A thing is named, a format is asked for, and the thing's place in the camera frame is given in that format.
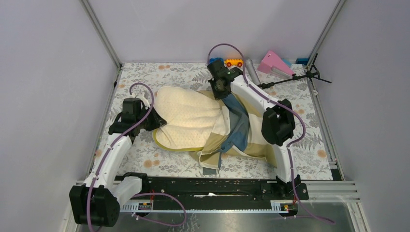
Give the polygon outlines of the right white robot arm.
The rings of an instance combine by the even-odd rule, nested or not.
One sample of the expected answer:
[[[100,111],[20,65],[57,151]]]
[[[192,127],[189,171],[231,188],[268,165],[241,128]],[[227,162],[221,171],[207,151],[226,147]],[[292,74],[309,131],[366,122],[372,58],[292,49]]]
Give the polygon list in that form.
[[[291,103],[269,96],[244,77],[242,70],[229,69],[220,59],[210,62],[207,69],[214,98],[221,100],[229,112],[230,133],[221,150],[233,149],[250,156],[252,144],[267,146],[261,157],[272,163],[278,179],[283,181],[277,186],[278,195],[291,198],[297,190],[292,182],[296,176],[292,173],[293,158],[287,153],[295,129]]]

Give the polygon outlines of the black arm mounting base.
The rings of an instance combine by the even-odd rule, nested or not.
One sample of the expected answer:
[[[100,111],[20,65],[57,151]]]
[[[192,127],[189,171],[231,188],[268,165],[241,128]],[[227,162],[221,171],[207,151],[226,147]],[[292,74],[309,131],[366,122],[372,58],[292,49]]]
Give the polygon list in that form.
[[[128,172],[115,180],[123,181],[129,176],[142,179],[142,193],[154,193],[136,199],[159,204],[160,209],[176,209],[177,205],[185,209],[262,208],[268,201],[293,203],[296,197],[309,199],[307,186],[300,177],[296,178],[295,189],[278,179],[157,177]]]

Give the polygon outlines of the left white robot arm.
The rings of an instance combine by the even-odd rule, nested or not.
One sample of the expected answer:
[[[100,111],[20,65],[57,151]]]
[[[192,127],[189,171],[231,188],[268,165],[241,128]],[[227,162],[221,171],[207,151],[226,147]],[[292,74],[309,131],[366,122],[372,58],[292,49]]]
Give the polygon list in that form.
[[[139,177],[126,177],[115,185],[120,164],[141,130],[152,131],[166,121],[144,97],[126,98],[108,130],[108,138],[100,159],[81,185],[69,192],[73,217],[77,224],[113,227],[120,209],[135,195],[143,199],[150,186]]]

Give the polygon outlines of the plaid blue beige pillowcase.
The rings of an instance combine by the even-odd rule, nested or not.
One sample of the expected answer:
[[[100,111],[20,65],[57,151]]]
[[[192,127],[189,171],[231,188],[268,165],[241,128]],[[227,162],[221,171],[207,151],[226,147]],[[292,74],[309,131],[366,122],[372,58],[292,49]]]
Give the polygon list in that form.
[[[262,114],[244,98],[230,94],[215,100],[207,90],[188,91],[197,127],[189,137],[189,154],[205,174],[218,173],[223,154],[263,160],[278,166],[279,152],[262,135]]]

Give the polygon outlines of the white textured pillow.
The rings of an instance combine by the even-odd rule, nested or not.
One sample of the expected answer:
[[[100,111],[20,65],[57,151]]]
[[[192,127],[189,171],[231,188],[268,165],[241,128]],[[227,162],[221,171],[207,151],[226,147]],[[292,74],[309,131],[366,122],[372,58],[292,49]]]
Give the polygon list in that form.
[[[155,143],[171,151],[202,150],[222,111],[210,94],[208,91],[161,87],[154,109],[166,124],[153,132]]]

